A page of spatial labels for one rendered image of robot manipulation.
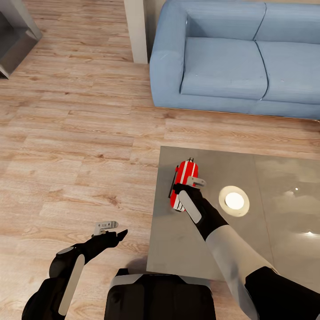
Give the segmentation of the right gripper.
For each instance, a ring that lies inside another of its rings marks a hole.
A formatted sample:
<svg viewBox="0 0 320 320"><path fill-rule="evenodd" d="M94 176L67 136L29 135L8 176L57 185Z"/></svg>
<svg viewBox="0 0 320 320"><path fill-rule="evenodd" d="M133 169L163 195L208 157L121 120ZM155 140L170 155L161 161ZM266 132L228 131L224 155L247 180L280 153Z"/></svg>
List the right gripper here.
<svg viewBox="0 0 320 320"><path fill-rule="evenodd" d="M185 187L187 187L187 185L177 183L173 185L172 190L175 190L175 194L179 194Z"/></svg>

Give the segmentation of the radio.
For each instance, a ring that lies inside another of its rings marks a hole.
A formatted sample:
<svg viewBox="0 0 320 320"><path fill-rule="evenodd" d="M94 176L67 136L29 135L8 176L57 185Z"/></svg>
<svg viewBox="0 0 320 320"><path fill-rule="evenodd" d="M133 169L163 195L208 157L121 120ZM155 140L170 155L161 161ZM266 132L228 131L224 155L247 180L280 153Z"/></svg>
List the radio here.
<svg viewBox="0 0 320 320"><path fill-rule="evenodd" d="M174 184L184 184L186 185L188 176L198 178L198 165L193 162L194 158L191 160L184 161L181 163L180 167L176 167L176 177L172 182L172 186L169 193L169 198L171 199L170 204L177 212L185 211L185 208L179 201L179 194L175 194L175 190L172 190Z"/></svg>

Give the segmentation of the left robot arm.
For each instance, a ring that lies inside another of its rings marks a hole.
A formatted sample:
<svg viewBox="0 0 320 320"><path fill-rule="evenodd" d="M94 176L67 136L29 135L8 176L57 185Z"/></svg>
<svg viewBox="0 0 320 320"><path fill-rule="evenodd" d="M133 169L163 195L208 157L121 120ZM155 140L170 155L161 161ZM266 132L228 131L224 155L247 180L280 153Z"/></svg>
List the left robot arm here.
<svg viewBox="0 0 320 320"><path fill-rule="evenodd" d="M28 300L21 320L64 320L84 265L107 248L115 248L127 235L128 230L118 234L105 231L118 226L117 221L96 223L89 241L58 252L50 266L49 279Z"/></svg>

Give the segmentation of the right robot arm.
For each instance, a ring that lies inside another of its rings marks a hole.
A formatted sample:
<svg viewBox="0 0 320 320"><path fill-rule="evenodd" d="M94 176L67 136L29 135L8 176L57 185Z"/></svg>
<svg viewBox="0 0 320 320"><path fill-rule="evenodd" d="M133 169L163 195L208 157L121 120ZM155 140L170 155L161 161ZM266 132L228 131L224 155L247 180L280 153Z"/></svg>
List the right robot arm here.
<svg viewBox="0 0 320 320"><path fill-rule="evenodd" d="M320 294L279 274L202 197L206 181L188 176L172 190L207 243L241 310L251 320L320 320Z"/></svg>

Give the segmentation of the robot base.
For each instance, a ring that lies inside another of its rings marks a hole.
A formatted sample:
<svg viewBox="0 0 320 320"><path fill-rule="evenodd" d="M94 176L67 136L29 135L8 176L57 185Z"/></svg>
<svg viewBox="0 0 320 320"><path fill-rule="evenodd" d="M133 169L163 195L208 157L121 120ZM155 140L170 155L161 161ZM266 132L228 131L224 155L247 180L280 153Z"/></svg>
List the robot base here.
<svg viewBox="0 0 320 320"><path fill-rule="evenodd" d="M104 320L216 320L208 279L173 274L128 274L112 279Z"/></svg>

